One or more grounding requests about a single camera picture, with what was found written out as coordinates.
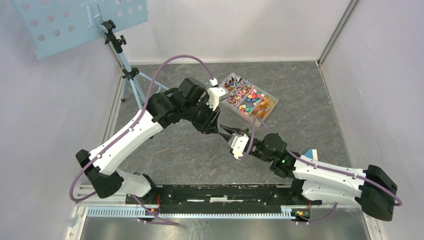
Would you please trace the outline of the clear compartment candy box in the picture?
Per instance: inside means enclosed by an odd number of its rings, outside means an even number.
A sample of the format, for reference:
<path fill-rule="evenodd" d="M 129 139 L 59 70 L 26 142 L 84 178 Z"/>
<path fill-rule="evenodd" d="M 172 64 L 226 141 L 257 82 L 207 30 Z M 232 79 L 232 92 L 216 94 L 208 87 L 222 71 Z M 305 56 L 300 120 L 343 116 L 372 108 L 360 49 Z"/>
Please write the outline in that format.
<path fill-rule="evenodd" d="M 221 105 L 249 123 L 255 117 L 266 120 L 279 102 L 276 97 L 234 72 L 220 86 L 226 92 Z"/>

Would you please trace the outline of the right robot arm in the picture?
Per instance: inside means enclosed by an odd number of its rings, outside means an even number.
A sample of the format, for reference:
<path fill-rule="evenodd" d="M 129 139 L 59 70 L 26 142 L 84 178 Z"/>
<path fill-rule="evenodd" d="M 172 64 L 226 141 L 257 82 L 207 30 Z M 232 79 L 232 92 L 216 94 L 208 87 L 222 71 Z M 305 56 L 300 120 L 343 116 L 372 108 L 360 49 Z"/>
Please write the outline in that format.
<path fill-rule="evenodd" d="M 395 207 L 403 204 L 397 184 L 379 166 L 370 164 L 362 169 L 320 162 L 289 150 L 278 133 L 257 139 L 253 129 L 220 127 L 236 159 L 252 156 L 269 163 L 275 175 L 292 179 L 288 196 L 295 204 L 308 200 L 351 205 L 386 222 L 393 219 Z"/>

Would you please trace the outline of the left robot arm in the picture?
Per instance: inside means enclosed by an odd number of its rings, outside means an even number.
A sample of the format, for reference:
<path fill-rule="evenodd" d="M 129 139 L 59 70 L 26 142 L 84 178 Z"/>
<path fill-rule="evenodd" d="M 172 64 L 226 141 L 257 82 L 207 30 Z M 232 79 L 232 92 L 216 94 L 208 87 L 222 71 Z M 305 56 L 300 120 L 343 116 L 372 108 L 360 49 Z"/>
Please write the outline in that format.
<path fill-rule="evenodd" d="M 181 120 L 191 122 L 202 134 L 218 133 L 220 98 L 224 88 L 215 79 L 206 88 L 195 78 L 185 78 L 179 87 L 154 93 L 146 110 L 139 110 L 133 119 L 99 147 L 81 149 L 76 159 L 100 199 L 114 194 L 130 194 L 145 204 L 153 203 L 157 190 L 147 175 L 120 170 L 119 165 L 141 144 L 171 124 Z"/>

